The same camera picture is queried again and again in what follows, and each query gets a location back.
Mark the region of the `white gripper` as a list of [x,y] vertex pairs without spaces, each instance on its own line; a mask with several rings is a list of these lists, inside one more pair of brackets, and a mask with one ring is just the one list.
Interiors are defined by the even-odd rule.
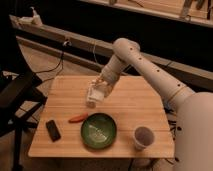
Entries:
[[88,88],[86,96],[86,105],[89,108],[95,108],[97,102],[101,102],[105,97],[108,97],[112,92],[114,86],[97,77],[93,82],[93,86]]

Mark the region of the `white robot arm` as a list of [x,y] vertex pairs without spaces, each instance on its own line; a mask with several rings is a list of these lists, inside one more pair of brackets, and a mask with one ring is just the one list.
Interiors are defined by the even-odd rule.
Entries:
[[113,55],[89,85],[93,107],[112,92],[127,66],[134,67],[177,114],[173,171],[213,171],[213,93],[195,92],[143,57],[138,43],[119,38]]

